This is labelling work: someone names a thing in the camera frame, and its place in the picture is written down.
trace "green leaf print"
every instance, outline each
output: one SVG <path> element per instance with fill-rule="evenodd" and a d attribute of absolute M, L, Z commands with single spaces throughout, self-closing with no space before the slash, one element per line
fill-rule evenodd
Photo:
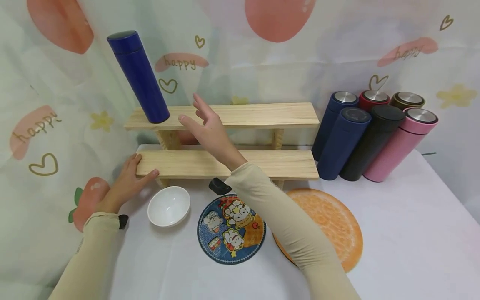
<path fill-rule="evenodd" d="M 73 223 L 73 213 L 75 212 L 76 209 L 77 208 L 74 208 L 68 213 L 68 222 L 69 223 Z"/>
<path fill-rule="evenodd" d="M 78 202 L 80 201 L 80 196 L 82 195 L 83 193 L 83 190 L 81 188 L 77 188 L 75 190 L 75 197 L 74 197 L 74 200 L 75 200 L 75 205 L 78 206 Z"/>

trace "orange round mat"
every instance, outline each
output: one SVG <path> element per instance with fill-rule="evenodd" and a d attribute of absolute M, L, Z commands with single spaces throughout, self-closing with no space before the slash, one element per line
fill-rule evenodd
<path fill-rule="evenodd" d="M 345 272 L 353 269 L 360 260 L 363 237 L 352 212 L 338 199 L 323 191 L 296 189 L 287 192 L 287 195 L 322 228 L 334 245 Z M 273 236 L 283 254 L 293 262 L 275 234 Z"/>

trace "stainless steel lid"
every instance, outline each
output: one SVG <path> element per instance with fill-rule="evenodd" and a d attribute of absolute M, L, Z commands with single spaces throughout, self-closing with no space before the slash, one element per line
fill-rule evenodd
<path fill-rule="evenodd" d="M 388 96 L 384 92 L 370 90 L 365 91 L 363 95 L 373 102 L 385 102 L 386 100 L 388 100 Z"/>
<path fill-rule="evenodd" d="M 422 97 L 420 97 L 417 94 L 409 93 L 409 92 L 400 92 L 397 94 L 397 97 L 403 102 L 407 102 L 411 104 L 420 104 L 423 102 Z"/>
<path fill-rule="evenodd" d="M 433 124 L 438 122 L 438 118 L 434 113 L 423 108 L 409 108 L 405 110 L 405 114 L 410 119 L 420 123 Z"/>
<path fill-rule="evenodd" d="M 351 103 L 357 100 L 357 96 L 349 92 L 336 92 L 333 97 L 335 100 L 342 103 Z"/>

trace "thermos bottle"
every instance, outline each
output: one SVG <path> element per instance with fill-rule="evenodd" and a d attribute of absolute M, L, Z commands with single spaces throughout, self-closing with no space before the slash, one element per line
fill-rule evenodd
<path fill-rule="evenodd" d="M 370 124 L 340 171 L 340 176 L 345 180 L 360 179 L 405 119 L 403 111 L 391 105 L 376 105 L 370 114 Z"/>
<path fill-rule="evenodd" d="M 315 142 L 313 142 L 313 159 L 316 161 L 320 159 L 340 111 L 347 107 L 356 107 L 358 101 L 359 100 L 357 96 L 349 92 L 336 92 L 330 96 L 330 101 L 328 102 L 327 109 L 325 110 L 317 137 L 315 138 Z"/>
<path fill-rule="evenodd" d="M 388 104 L 390 97 L 384 92 L 379 91 L 365 91 L 359 96 L 359 108 L 370 112 L 375 105 Z"/>
<path fill-rule="evenodd" d="M 425 99 L 409 92 L 396 93 L 390 101 L 390 105 L 398 107 L 402 111 L 406 108 L 421 108 L 424 104 Z"/>
<path fill-rule="evenodd" d="M 170 117 L 142 41 L 136 31 L 110 35 L 107 41 L 127 77 L 138 102 L 150 123 L 161 123 Z"/>
<path fill-rule="evenodd" d="M 370 114 L 360 108 L 341 110 L 318 160 L 317 171 L 320 178 L 337 178 L 371 119 Z"/>
<path fill-rule="evenodd" d="M 404 113 L 405 120 L 363 174 L 365 178 L 384 181 L 438 123 L 437 116 L 426 109 L 407 108 Z"/>

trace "white tablecloth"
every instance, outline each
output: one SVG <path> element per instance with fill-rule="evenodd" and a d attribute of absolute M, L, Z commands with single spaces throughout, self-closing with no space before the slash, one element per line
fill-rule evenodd
<path fill-rule="evenodd" d="M 207 257 L 196 227 L 217 195 L 206 180 L 170 184 L 190 193 L 189 216 L 173 228 L 150 224 L 147 205 L 156 183 L 122 209 L 130 220 L 119 236 L 110 299 L 309 299 L 302 274 L 280 252 L 270 229 L 259 252 L 244 263 L 222 265 Z M 480 299 L 480 226 L 418 152 L 383 183 L 286 181 L 284 190 L 299 187 L 333 195 L 358 220 L 363 254 L 348 277 L 362 299 Z"/>

